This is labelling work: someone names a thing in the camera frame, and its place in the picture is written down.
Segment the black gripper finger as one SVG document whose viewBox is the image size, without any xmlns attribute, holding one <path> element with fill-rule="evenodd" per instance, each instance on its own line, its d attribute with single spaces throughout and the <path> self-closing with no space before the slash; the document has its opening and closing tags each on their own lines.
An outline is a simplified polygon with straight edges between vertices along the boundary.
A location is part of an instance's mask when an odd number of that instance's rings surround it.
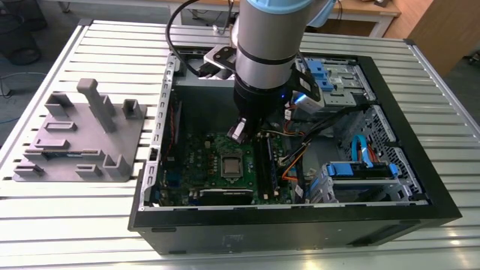
<svg viewBox="0 0 480 270">
<path fill-rule="evenodd" d="M 248 122 L 246 118 L 239 118 L 235 125 L 231 127 L 227 136 L 238 144 L 243 144 L 248 138 Z"/>
</svg>

